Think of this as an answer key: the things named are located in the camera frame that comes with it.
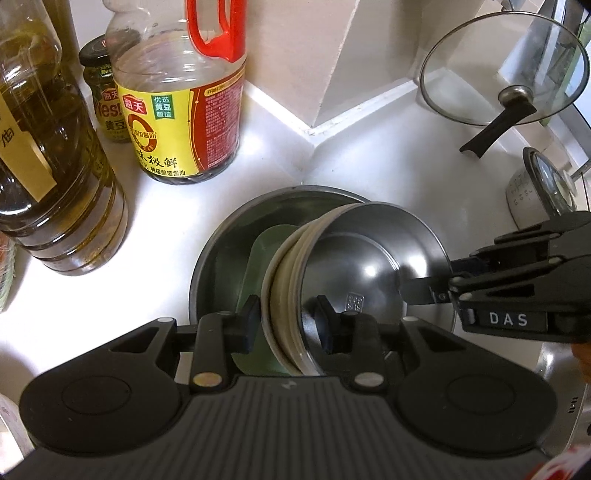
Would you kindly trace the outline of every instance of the ribbed grip surface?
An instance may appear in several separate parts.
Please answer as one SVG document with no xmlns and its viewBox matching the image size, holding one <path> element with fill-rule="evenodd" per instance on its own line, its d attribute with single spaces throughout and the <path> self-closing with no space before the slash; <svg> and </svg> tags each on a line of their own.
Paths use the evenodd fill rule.
<svg viewBox="0 0 591 480">
<path fill-rule="evenodd" d="M 149 445 L 107 458 L 38 449 L 7 479 L 523 480 L 545 461 L 538 451 L 495 460 L 441 452 L 411 435 L 383 398 L 336 378 L 241 377 L 227 392 L 192 399 Z"/>
</svg>

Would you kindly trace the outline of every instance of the yellow bottle label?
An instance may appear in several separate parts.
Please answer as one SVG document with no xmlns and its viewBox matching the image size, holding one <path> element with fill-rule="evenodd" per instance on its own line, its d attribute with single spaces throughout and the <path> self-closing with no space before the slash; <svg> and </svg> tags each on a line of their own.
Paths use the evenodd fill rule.
<svg viewBox="0 0 591 480">
<path fill-rule="evenodd" d="M 118 85 L 139 163 L 163 177 L 190 177 L 226 160 L 238 144 L 244 65 L 209 85 L 147 93 Z"/>
<path fill-rule="evenodd" d="M 40 202 L 56 186 L 51 168 L 29 132 L 23 132 L 0 95 L 0 160 Z"/>
</svg>

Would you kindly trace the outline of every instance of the jar lid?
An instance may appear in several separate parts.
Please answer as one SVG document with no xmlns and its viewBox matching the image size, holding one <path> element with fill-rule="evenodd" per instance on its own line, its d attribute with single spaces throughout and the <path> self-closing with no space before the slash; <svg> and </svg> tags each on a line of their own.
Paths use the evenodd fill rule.
<svg viewBox="0 0 591 480">
<path fill-rule="evenodd" d="M 109 52 L 107 51 L 105 36 L 101 35 L 88 42 L 78 54 L 80 63 L 85 67 L 100 67 L 110 63 Z"/>
<path fill-rule="evenodd" d="M 569 184 L 546 156 L 535 148 L 525 147 L 523 161 L 548 215 L 562 215 L 577 209 Z"/>
</svg>

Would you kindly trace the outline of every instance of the red bottle handle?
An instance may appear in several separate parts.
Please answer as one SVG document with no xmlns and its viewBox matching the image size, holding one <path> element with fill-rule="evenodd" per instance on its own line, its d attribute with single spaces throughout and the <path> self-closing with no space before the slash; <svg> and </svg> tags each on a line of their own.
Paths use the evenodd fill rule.
<svg viewBox="0 0 591 480">
<path fill-rule="evenodd" d="M 239 60 L 246 50 L 246 0 L 231 0 L 230 21 L 226 0 L 217 0 L 217 15 L 222 34 L 205 43 L 197 22 L 197 0 L 186 0 L 187 29 L 197 51 L 208 57 L 219 57 L 230 63 Z"/>
</svg>

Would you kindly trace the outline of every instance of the cooking oil bottle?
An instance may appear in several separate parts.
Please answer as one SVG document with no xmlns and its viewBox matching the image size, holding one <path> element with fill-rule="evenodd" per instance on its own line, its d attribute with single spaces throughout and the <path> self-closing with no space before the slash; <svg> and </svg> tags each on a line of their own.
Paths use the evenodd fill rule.
<svg viewBox="0 0 591 480">
<path fill-rule="evenodd" d="M 0 2 L 0 230 L 79 275 L 121 243 L 127 205 L 41 0 Z"/>
</svg>

